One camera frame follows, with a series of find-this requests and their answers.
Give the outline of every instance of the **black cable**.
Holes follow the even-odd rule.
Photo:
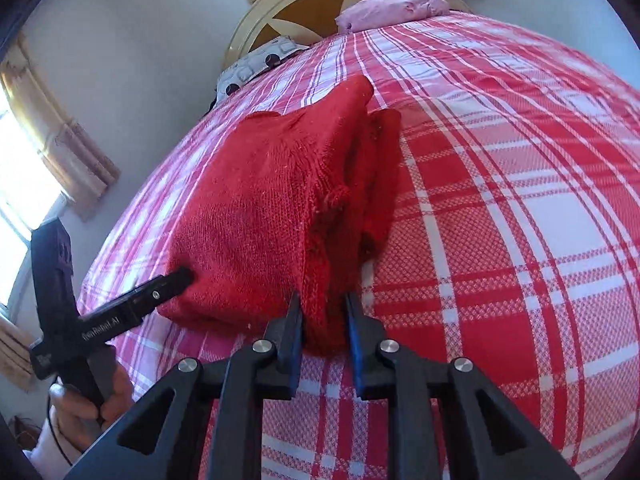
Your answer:
[[[55,376],[53,379],[53,382],[55,383],[57,380],[58,380],[58,376]],[[60,443],[56,436],[56,431],[53,429],[53,423],[51,422],[51,395],[48,392],[47,392],[47,422],[49,423],[49,429],[51,430],[51,434],[53,436],[53,442],[55,442],[56,446],[58,446],[58,451],[65,458],[66,463],[69,464],[69,467],[72,467],[73,463],[71,462],[71,460],[69,460],[69,457],[65,454],[65,452],[62,451],[62,446],[60,446]]]

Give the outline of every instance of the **red knit sweater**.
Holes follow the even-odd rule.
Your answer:
[[[196,279],[163,316],[260,333],[298,290],[306,346],[344,347],[342,295],[388,235],[400,161],[400,115],[368,114],[372,94],[352,76],[317,103],[238,124],[174,231],[169,268]]]

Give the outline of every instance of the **sweater sleeve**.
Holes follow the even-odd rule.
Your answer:
[[[54,415],[52,416],[52,423],[53,429],[50,428],[49,423],[45,421],[42,433],[38,439],[38,444],[33,451],[25,451],[25,455],[31,460],[31,463],[34,468],[38,470],[43,480],[62,480],[71,468],[65,458],[60,454],[60,450],[53,440],[52,432],[55,431],[60,447],[71,463],[75,463],[82,453],[60,434]]]

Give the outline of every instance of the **plaid bedsheet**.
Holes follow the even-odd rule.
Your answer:
[[[454,13],[329,38],[244,87],[140,189],[84,280],[91,310],[164,271],[168,241],[240,118],[289,112],[363,73],[402,113],[394,224],[362,301],[423,356],[464,354],[585,479],[638,430],[640,94],[522,28]],[[117,342],[135,395],[185,356],[244,343],[153,314]],[[386,406],[354,398],[343,356],[306,356],[264,409],[263,478],[386,478]]]

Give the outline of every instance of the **human hand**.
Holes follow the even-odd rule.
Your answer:
[[[100,407],[100,415],[104,419],[102,430],[105,431],[132,405],[133,384],[126,370],[120,363],[113,374],[113,395]],[[53,383],[49,389],[52,415],[56,420],[60,434],[79,451],[84,452],[94,443],[96,436],[85,426],[84,420],[96,420],[98,408],[77,391],[65,388],[62,384]]]

